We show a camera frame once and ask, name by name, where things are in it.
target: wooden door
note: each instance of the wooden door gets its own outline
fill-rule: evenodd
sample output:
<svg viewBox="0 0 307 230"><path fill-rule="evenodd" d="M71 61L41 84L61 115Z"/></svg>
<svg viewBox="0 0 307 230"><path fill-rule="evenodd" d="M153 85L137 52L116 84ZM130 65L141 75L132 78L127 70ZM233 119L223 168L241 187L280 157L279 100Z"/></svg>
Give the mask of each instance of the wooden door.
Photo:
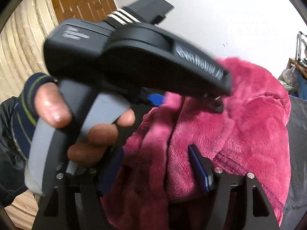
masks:
<svg viewBox="0 0 307 230"><path fill-rule="evenodd" d="M113 0L52 0L59 22L69 18L100 22L116 9Z"/></svg>

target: sleeve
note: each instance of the sleeve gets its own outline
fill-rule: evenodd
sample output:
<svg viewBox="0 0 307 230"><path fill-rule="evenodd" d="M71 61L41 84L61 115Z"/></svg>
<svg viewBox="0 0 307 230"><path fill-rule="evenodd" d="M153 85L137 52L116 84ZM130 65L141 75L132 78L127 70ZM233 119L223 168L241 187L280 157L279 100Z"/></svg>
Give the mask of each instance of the sleeve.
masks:
<svg viewBox="0 0 307 230"><path fill-rule="evenodd" d="M25 192L24 168L38 120L34 97L38 88L55 80L44 73L32 75L18 98L11 97L0 105L0 202L10 205Z"/></svg>

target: pink fleece fabric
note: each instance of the pink fleece fabric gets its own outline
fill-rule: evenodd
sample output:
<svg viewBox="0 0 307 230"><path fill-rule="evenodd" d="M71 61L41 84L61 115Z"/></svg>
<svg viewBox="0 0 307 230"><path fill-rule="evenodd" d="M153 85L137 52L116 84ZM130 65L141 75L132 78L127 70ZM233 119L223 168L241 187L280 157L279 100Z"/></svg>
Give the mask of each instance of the pink fleece fabric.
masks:
<svg viewBox="0 0 307 230"><path fill-rule="evenodd" d="M260 66L238 58L220 63L233 77L222 114L210 111L206 98L167 93L127 140L124 165L102 199L118 229L169 230L169 204L201 199L188 161L190 144L229 173L255 173L281 223L290 184L289 96Z"/></svg>

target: white stripe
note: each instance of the white stripe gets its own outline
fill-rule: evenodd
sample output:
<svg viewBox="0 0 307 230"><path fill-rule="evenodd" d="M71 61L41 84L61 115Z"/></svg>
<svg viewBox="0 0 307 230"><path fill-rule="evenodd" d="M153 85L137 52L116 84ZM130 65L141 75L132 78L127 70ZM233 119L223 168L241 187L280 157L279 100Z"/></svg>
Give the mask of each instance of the white stripe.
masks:
<svg viewBox="0 0 307 230"><path fill-rule="evenodd" d="M130 15L128 12L124 11L123 9L119 8L118 11L122 12L126 16L130 17L135 22L140 22L138 19L136 19L134 16Z"/></svg>
<svg viewBox="0 0 307 230"><path fill-rule="evenodd" d="M109 14L109 15L107 15L107 16L112 17L113 19L117 20L119 23L121 23L121 24L123 24L123 25L126 24L126 22L124 22L122 19L120 19L119 17L117 17L117 16L115 16L115 15L113 15L113 14Z"/></svg>
<svg viewBox="0 0 307 230"><path fill-rule="evenodd" d="M129 18L125 17L122 13L119 13L118 11L113 11L112 14L116 14L116 15L120 16L121 18L123 18L125 21L127 21L129 23L133 23L133 21L131 21Z"/></svg>

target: human hand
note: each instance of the human hand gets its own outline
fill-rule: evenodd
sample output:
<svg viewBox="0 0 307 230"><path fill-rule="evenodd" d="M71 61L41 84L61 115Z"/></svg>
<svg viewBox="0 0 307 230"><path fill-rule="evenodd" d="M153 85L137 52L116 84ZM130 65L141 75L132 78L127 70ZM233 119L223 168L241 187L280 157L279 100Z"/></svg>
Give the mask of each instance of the human hand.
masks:
<svg viewBox="0 0 307 230"><path fill-rule="evenodd" d="M39 87L34 105L38 115L54 128L63 128L72 120L58 86L54 83L46 83ZM134 112L129 109L117 120L117 124L122 127L132 126L134 121ZM118 130L115 124L95 125L88 133L89 142L72 145L68 149L68 158L84 167L90 167L102 158L106 148L114 144L117 137Z"/></svg>

